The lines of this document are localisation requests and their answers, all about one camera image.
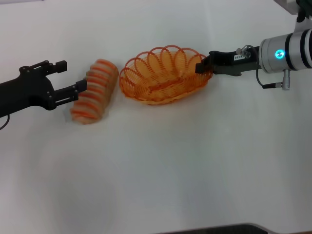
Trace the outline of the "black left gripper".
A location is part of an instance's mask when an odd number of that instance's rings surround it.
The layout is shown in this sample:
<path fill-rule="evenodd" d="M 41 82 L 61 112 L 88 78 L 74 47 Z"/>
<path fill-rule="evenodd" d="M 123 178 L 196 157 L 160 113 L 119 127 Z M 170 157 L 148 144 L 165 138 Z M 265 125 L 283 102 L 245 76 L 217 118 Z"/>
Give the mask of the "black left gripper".
<path fill-rule="evenodd" d="M 45 110 L 56 109 L 60 105 L 78 100 L 79 93 L 86 91 L 87 81 L 82 79 L 74 85 L 54 88 L 47 78 L 54 73 L 67 71 L 67 62 L 55 64 L 48 60 L 19 69 L 20 75 L 0 85 L 0 116 L 4 117 L 31 106 Z"/>

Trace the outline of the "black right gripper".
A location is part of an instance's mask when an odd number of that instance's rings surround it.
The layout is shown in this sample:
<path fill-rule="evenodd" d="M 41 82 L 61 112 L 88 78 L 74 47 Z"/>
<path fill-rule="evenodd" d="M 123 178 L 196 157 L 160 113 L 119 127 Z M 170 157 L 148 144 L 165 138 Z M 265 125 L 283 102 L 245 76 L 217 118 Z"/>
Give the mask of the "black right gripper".
<path fill-rule="evenodd" d="M 200 63 L 195 65 L 195 73 L 214 73 L 215 75 L 241 76 L 242 72 L 253 71 L 257 68 L 257 56 L 252 48 L 248 48 L 251 53 L 249 58 L 238 58 L 234 52 L 211 51 L 209 55 Z"/>

